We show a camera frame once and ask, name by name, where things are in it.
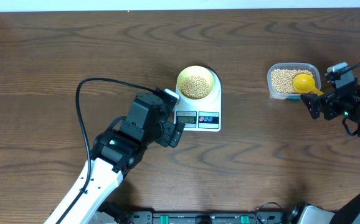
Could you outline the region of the yellow plastic measuring scoop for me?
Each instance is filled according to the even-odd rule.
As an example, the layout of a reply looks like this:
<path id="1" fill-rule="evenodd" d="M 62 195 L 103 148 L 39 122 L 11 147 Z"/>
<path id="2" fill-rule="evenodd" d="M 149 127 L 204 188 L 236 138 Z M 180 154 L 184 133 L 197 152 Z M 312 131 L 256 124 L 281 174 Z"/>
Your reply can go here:
<path id="1" fill-rule="evenodd" d="M 311 75 L 299 74 L 293 79 L 292 83 L 293 90 L 298 94 L 310 94 L 314 93 L 318 96 L 324 93 L 317 89 L 315 86 L 315 80 Z"/>

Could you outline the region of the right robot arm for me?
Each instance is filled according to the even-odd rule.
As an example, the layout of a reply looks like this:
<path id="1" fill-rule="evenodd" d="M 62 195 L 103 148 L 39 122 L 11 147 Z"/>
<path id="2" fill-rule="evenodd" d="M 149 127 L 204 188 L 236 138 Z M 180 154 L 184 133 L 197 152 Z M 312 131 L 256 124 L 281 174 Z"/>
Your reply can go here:
<path id="1" fill-rule="evenodd" d="M 343 116 L 347 134 L 360 138 L 360 86 L 356 80 L 325 95 L 302 94 L 301 100 L 314 119 L 320 113 L 326 120 Z M 360 223 L 360 193 L 335 212 L 308 203 L 300 205 L 289 214 L 286 223 Z"/>

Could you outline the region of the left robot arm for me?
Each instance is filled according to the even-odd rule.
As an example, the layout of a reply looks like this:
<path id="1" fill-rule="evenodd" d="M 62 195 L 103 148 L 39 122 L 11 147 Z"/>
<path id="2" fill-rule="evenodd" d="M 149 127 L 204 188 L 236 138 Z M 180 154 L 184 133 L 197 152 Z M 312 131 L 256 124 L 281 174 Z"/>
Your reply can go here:
<path id="1" fill-rule="evenodd" d="M 156 142 L 176 147 L 184 123 L 168 120 L 179 100 L 169 89 L 139 92 L 127 116 L 112 121 L 93 142 L 90 159 L 47 223 L 88 223 L 104 200 Z"/>

